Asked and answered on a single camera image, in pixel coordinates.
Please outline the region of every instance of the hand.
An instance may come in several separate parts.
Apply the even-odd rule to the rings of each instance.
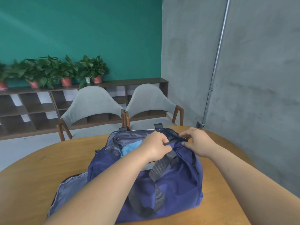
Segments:
[[[153,133],[146,136],[141,145],[137,148],[139,151],[145,153],[147,162],[157,161],[163,158],[165,154],[172,150],[170,145],[163,145],[168,143],[166,135],[154,131]]]
[[[201,157],[208,157],[216,151],[220,146],[217,145],[206,132],[196,128],[189,128],[182,132],[179,136],[184,138],[192,138],[193,142],[182,142],[182,145],[194,151]]]

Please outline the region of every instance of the gray concrete wall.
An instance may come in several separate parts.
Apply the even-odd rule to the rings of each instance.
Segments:
[[[300,197],[300,0],[232,0],[206,128]]]
[[[163,0],[161,77],[184,108],[185,125],[202,120],[226,2]]]

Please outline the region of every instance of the blue duffel bag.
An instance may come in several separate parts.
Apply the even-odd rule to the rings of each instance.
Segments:
[[[88,182],[118,161],[123,147],[143,140],[153,131],[167,136],[172,151],[161,160],[147,164],[139,173],[116,223],[169,216],[197,207],[202,201],[201,162],[181,144],[186,139],[169,128],[113,132],[89,165]]]

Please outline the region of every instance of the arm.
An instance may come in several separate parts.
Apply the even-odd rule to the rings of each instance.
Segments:
[[[190,128],[184,146],[217,166],[252,225],[299,224],[300,199],[276,182],[217,145],[204,131]]]
[[[171,151],[171,146],[163,145],[167,142],[162,133],[148,135],[138,148],[99,174],[50,216],[45,225],[114,224],[142,168]]]

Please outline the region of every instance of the red flower pot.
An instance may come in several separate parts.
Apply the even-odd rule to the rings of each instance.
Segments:
[[[38,88],[38,83],[37,83],[37,81],[34,81],[34,82],[28,81],[28,83],[30,84],[31,88]]]
[[[97,76],[96,78],[93,78],[94,84],[100,84],[102,83],[102,78],[101,76]]]
[[[69,87],[71,85],[72,85],[71,78],[67,77],[62,79],[62,86]]]
[[[6,83],[4,81],[0,81],[0,91],[4,91],[6,89],[8,89]]]

